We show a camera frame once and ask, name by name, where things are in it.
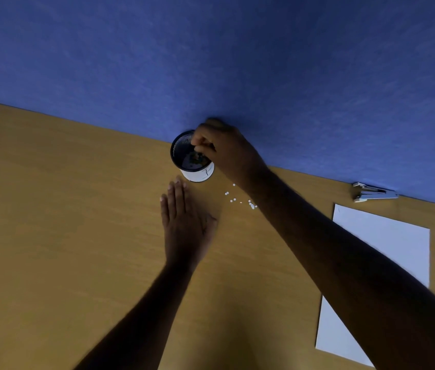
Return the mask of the scattered white paper dots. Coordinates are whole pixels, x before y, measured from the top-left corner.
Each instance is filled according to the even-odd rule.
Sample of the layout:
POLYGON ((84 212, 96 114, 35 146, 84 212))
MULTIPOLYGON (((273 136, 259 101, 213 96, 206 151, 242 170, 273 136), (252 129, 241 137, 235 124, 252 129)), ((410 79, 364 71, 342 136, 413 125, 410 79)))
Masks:
POLYGON ((231 183, 224 189, 224 197, 230 204, 247 205, 252 210, 257 210, 258 205, 237 184, 231 183))

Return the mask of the person's left forearm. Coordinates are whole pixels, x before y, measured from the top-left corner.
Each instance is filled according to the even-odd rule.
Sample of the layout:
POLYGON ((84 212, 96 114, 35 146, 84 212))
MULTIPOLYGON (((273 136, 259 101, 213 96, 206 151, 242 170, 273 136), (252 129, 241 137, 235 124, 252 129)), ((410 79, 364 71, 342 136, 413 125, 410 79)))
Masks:
POLYGON ((166 264, 136 306, 73 370, 158 370, 193 272, 185 263, 166 264))

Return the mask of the silver stapler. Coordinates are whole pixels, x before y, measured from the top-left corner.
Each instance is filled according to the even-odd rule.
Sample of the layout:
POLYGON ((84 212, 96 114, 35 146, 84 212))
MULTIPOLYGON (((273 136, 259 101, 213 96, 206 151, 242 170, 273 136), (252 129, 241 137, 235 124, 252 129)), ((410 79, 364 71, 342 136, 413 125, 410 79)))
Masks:
POLYGON ((353 199, 354 203, 362 203, 368 200, 375 200, 375 199, 398 199, 399 198, 399 194, 394 190, 369 186, 361 182, 353 183, 352 187, 359 189, 358 194, 353 199))

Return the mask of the person's left hand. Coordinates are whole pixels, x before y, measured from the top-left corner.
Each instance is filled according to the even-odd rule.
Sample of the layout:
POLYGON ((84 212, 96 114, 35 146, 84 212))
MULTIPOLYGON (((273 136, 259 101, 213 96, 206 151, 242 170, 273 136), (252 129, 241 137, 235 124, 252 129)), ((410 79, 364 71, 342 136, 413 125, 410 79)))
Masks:
POLYGON ((163 227, 167 265, 177 265, 194 272, 206 255, 213 237, 203 235, 203 216, 210 214, 198 202, 187 182, 184 184, 185 214, 174 219, 174 182, 168 185, 169 224, 163 227))

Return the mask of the person's right hand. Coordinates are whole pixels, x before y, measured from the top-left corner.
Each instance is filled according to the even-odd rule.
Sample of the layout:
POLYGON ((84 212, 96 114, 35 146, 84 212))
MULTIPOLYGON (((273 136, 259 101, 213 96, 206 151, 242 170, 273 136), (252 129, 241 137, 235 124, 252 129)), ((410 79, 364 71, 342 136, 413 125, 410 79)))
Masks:
POLYGON ((204 123, 218 124, 216 153, 204 155, 233 183, 249 191, 272 175, 256 149, 236 127, 217 118, 208 118, 204 123))

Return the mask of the black mesh pen cup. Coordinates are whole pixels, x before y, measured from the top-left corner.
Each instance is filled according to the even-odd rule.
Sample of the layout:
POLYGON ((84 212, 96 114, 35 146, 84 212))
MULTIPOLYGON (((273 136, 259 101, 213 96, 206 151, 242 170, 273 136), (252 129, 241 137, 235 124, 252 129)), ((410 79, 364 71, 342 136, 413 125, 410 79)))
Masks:
POLYGON ((170 156, 173 164, 190 182, 204 182, 214 173, 214 163, 205 155, 195 151, 191 144, 194 130, 179 134, 172 142, 170 156))

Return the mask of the person's right forearm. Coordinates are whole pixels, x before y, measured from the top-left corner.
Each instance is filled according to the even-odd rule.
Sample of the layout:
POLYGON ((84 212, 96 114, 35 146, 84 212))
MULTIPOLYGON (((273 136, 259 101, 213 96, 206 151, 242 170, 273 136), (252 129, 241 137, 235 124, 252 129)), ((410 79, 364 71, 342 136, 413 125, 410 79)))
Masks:
POLYGON ((435 294, 276 174, 245 192, 377 370, 435 370, 435 294))

